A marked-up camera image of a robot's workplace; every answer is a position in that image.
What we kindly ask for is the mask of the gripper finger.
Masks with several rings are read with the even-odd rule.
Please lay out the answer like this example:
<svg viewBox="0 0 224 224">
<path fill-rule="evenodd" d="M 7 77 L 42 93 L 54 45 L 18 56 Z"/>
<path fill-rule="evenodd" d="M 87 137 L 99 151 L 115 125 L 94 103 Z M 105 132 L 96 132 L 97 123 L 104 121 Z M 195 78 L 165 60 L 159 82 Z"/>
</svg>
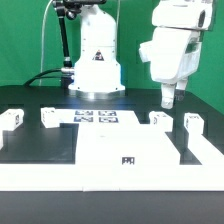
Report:
<svg viewBox="0 0 224 224">
<path fill-rule="evenodd" d="M 161 84 L 162 100 L 161 106 L 165 109 L 172 109 L 175 96 L 175 86 L 171 84 Z"/>
<path fill-rule="evenodd" d="M 175 99 L 176 100 L 182 101 L 184 99 L 187 83 L 188 83 L 187 80 L 180 80 L 177 83 L 176 89 L 175 89 Z"/>
</svg>

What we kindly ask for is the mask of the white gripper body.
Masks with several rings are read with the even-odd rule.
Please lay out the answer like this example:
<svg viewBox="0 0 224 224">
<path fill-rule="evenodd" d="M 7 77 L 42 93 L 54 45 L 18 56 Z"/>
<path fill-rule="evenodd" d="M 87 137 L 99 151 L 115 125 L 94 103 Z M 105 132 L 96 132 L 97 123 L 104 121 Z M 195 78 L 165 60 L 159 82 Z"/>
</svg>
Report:
<svg viewBox="0 0 224 224">
<path fill-rule="evenodd" d="M 152 40 L 140 44 L 139 54 L 150 63 L 153 81 L 175 84 L 197 70 L 201 45 L 199 31 L 157 27 Z"/>
</svg>

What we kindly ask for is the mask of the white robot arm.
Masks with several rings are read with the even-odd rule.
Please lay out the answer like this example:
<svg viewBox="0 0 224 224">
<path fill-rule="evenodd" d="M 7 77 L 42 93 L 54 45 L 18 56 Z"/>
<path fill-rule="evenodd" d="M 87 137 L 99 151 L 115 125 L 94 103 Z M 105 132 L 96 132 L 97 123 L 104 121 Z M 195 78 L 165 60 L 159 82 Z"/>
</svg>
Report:
<svg viewBox="0 0 224 224">
<path fill-rule="evenodd" d="M 139 54 L 150 64 L 151 78 L 161 84 L 161 106 L 170 109 L 185 95 L 188 77 L 198 69 L 202 33 L 210 28 L 214 0 L 160 0 L 152 14 L 152 39 Z M 70 93 L 87 99 L 121 95 L 121 66 L 116 61 L 115 20 L 98 6 L 81 13 L 81 55 L 74 65 Z"/>
</svg>

